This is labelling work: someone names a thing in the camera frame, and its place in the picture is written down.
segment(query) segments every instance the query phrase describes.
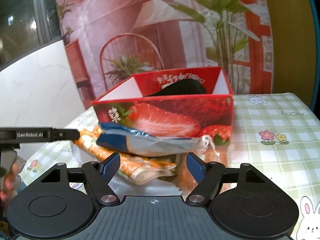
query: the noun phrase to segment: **white drawstring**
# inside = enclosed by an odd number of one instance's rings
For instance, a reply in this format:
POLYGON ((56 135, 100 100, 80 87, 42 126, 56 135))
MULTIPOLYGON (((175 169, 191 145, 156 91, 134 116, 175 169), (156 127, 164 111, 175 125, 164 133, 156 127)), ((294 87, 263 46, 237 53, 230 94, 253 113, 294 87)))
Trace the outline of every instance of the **white drawstring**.
POLYGON ((206 150, 208 149, 209 145, 212 147, 212 150, 213 150, 214 154, 216 155, 218 162, 219 162, 220 161, 220 153, 217 152, 212 137, 210 135, 204 135, 204 136, 202 136, 201 139, 202 139, 202 143, 203 143, 206 150))

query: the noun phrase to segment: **white marble wall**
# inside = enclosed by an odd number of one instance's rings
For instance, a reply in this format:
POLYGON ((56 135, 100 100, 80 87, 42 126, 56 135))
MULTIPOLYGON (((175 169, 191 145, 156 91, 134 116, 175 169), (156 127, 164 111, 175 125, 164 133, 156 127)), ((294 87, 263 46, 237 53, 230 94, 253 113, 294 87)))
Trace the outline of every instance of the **white marble wall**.
MULTIPOLYGON (((0 126, 64 127, 84 111, 63 41, 0 72, 0 126)), ((21 145, 28 159, 42 144, 21 145)))

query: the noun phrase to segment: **yellow flower print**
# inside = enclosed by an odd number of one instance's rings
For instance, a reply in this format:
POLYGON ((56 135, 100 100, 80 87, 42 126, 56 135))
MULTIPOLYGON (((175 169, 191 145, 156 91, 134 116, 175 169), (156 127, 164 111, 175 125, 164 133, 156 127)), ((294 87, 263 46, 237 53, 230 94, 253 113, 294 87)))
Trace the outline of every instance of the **yellow flower print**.
POLYGON ((284 134, 280 134, 280 133, 276 135, 276 138, 278 139, 279 142, 287 140, 287 137, 284 134))

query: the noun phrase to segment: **checkered tablecloth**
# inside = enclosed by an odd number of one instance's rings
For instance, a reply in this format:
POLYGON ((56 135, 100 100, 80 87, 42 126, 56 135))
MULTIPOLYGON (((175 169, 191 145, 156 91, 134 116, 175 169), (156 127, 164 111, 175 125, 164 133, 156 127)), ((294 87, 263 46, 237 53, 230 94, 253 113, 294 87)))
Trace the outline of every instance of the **checkered tablecloth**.
MULTIPOLYGON (((288 193, 300 206, 307 196, 314 208, 320 201, 320 121, 294 94, 234 96, 235 115, 230 167, 251 163, 288 193)), ((68 126, 93 128, 93 108, 68 126)), ((27 162, 21 176, 28 185, 54 164, 78 167, 69 142, 42 147, 27 162)), ((292 237, 295 239, 302 215, 292 237)))

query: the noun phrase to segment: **red box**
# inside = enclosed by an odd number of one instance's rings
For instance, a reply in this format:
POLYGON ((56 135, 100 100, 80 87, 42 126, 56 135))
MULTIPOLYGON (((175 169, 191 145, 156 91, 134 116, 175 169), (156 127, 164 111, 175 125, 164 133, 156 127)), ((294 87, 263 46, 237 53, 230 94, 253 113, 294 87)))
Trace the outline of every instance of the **red box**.
POLYGON ((117 122, 155 136, 217 135, 217 145, 225 144, 231 136, 233 92, 221 67, 135 74, 92 104, 100 122, 117 122), (199 80, 208 93, 144 97, 181 79, 199 80))

